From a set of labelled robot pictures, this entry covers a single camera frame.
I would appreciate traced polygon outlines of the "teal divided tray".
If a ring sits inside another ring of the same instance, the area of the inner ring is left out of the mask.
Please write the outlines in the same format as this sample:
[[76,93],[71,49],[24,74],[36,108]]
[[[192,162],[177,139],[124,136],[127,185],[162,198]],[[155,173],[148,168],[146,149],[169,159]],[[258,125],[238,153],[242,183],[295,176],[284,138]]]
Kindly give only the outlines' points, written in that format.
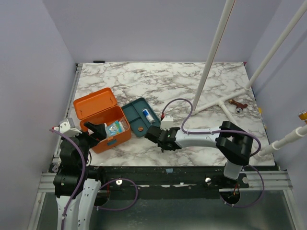
[[[160,118],[156,115],[147,101],[142,97],[122,106],[121,108],[127,121],[130,124],[132,132],[138,138],[145,136],[148,128],[151,125],[156,127],[160,127],[161,125]],[[145,118],[144,114],[142,113],[143,109],[147,109],[149,111],[149,113],[155,119],[154,123],[150,124],[149,121]],[[138,131],[139,127],[143,128],[142,132]]]

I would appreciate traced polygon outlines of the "clear gauze pad packet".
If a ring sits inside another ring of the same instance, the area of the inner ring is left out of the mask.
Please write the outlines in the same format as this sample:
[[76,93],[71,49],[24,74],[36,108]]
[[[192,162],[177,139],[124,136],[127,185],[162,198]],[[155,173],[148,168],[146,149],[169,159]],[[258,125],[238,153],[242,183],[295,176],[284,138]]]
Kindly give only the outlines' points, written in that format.
[[119,121],[122,132],[127,131],[129,129],[129,124],[126,122],[125,118],[122,117]]

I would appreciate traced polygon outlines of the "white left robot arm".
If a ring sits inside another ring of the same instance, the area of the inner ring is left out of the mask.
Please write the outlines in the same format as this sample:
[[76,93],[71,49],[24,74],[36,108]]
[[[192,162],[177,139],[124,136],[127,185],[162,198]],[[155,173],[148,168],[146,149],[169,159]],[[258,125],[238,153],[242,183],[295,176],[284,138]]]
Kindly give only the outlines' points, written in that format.
[[106,139],[105,125],[85,122],[78,130],[66,119],[51,132],[60,135],[60,160],[54,177],[59,230],[87,230],[99,189],[106,185],[105,170],[87,163],[90,149]]

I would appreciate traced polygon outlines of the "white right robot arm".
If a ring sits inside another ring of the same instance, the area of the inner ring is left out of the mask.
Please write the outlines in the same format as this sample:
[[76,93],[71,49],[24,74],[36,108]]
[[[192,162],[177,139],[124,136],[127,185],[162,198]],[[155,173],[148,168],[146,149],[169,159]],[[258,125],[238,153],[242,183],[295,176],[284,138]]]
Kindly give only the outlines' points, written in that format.
[[224,173],[221,175],[221,183],[227,188],[237,184],[242,168],[249,164],[254,139],[251,134],[229,121],[222,122],[222,125],[216,128],[186,131],[179,127],[162,130],[151,126],[145,138],[161,150],[175,151],[187,147],[218,149],[227,159]]

